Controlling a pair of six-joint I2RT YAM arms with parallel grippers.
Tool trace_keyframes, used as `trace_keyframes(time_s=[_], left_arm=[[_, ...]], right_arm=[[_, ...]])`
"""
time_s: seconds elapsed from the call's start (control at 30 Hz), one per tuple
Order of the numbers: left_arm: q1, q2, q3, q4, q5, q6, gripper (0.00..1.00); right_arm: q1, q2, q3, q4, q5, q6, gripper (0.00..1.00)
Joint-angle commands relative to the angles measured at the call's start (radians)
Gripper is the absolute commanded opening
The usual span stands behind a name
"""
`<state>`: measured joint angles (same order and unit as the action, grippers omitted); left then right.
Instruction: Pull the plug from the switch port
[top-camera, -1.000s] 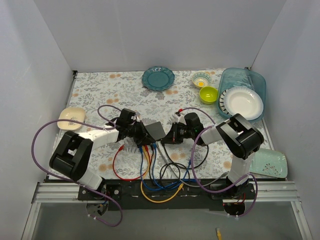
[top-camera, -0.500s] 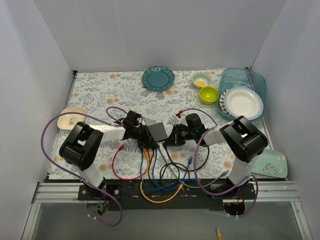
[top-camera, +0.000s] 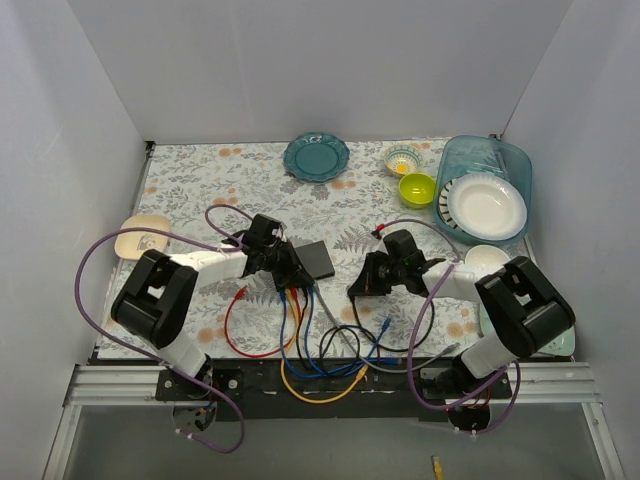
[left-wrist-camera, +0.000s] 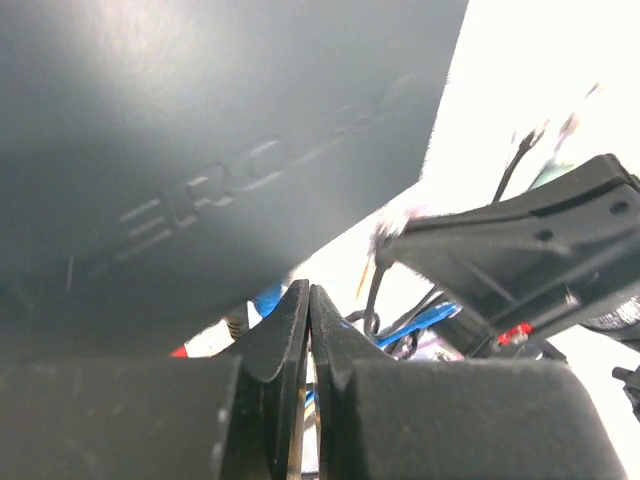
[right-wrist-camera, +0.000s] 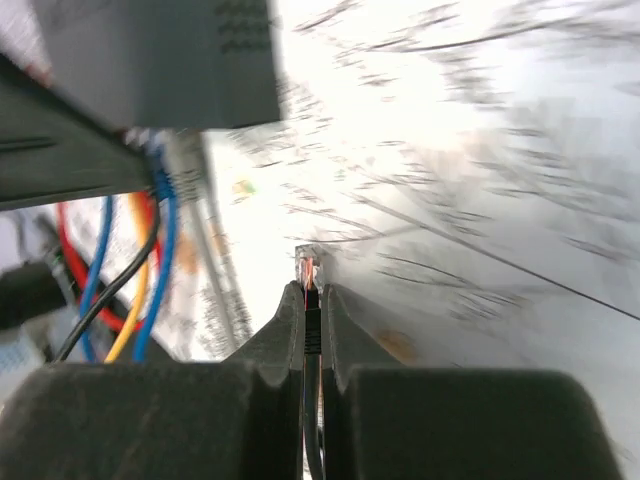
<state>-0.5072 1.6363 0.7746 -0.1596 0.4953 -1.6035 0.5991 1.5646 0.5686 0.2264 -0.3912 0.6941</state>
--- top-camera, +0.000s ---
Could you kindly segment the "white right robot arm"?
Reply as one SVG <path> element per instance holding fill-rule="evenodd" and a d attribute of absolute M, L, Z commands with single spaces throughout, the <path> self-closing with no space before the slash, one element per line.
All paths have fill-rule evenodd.
<path fill-rule="evenodd" d="M 542 271 L 525 256 L 482 267 L 424 256 L 407 230 L 383 238 L 383 246 L 365 256 L 348 297 L 380 297 L 401 285 L 429 300 L 453 298 L 480 304 L 493 331 L 452 360 L 451 367 L 427 385 L 441 392 L 475 397 L 489 378 L 514 360 L 524 360 L 570 330 L 572 308 Z"/>

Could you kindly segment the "black network switch box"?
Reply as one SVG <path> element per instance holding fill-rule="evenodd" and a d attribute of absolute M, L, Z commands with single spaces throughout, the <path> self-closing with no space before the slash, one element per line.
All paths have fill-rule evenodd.
<path fill-rule="evenodd" d="M 294 251 L 313 280 L 322 280 L 335 275 L 334 265 L 324 241 L 298 246 Z"/>

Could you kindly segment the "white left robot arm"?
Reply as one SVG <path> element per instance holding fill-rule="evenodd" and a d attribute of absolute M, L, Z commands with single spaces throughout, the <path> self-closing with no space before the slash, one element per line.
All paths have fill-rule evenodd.
<path fill-rule="evenodd" d="M 258 214 L 248 229 L 218 246 L 187 254 L 145 251 L 111 307 L 111 318 L 152 348 L 160 361 L 181 371 L 178 387 L 193 400 L 213 386 L 204 369 L 207 355 L 183 331 L 194 292 L 211 284 L 265 271 L 278 289 L 306 288 L 314 283 L 282 223 Z"/>

